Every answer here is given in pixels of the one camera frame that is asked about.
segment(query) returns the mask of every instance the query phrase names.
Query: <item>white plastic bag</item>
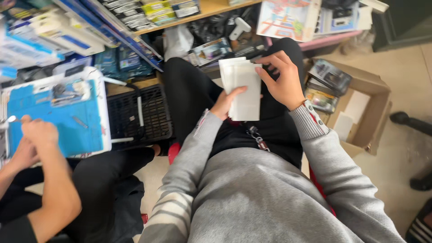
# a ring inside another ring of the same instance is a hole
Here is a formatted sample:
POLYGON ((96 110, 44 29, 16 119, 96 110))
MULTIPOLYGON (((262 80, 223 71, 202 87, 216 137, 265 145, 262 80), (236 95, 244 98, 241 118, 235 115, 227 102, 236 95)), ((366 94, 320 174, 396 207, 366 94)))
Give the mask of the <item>white plastic bag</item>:
POLYGON ((194 36, 187 29, 186 24, 166 28, 163 35, 165 62, 173 57, 183 58, 187 56, 193 43, 194 36))

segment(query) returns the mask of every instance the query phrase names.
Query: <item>open cardboard box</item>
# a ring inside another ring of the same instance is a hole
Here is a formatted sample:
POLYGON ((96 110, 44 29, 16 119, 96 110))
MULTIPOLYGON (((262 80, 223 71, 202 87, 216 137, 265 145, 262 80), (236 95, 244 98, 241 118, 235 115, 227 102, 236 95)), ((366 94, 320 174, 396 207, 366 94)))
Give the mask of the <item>open cardboard box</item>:
MULTIPOLYGON (((313 58, 305 65, 305 82, 309 79, 307 71, 310 70, 316 59, 313 58)), ((359 123, 353 124, 346 142, 340 141, 340 145, 352 158, 362 151, 376 155, 378 143, 391 108, 390 87, 378 75, 337 62, 328 62, 351 75, 353 79, 348 92, 340 97, 336 111, 333 114, 318 112, 320 118, 328 128, 333 128, 339 113, 345 111, 354 90, 370 95, 371 98, 359 123)))

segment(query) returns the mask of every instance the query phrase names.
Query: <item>lanyard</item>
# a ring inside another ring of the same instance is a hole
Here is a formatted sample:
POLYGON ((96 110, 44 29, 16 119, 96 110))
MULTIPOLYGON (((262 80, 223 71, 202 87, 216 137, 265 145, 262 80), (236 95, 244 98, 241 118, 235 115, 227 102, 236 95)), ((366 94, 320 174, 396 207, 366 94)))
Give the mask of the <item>lanyard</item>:
POLYGON ((264 139, 258 133, 258 128, 256 128, 255 126, 251 126, 251 128, 249 128, 246 133, 255 139, 259 149, 270 152, 270 148, 267 146, 266 142, 264 142, 264 139))

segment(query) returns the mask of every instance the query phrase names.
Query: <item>crate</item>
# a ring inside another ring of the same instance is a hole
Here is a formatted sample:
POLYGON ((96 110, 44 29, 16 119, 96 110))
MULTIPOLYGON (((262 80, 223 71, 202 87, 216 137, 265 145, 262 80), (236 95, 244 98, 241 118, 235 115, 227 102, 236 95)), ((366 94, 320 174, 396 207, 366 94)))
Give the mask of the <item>crate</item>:
MULTIPOLYGON (((147 146, 156 141, 168 139, 173 134, 173 125, 163 85, 156 84, 140 89, 144 134, 139 141, 112 144, 113 150, 147 146)), ((107 98, 111 138, 135 137, 140 135, 138 104, 135 91, 107 98)))

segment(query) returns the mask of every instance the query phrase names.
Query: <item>striped sleeve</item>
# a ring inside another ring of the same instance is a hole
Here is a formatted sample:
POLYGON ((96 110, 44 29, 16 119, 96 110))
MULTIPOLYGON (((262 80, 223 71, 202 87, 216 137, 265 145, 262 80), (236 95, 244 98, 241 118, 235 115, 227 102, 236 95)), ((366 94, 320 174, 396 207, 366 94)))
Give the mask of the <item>striped sleeve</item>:
POLYGON ((187 242, 192 203, 222 121, 206 110, 162 179, 160 198, 139 243, 187 242))

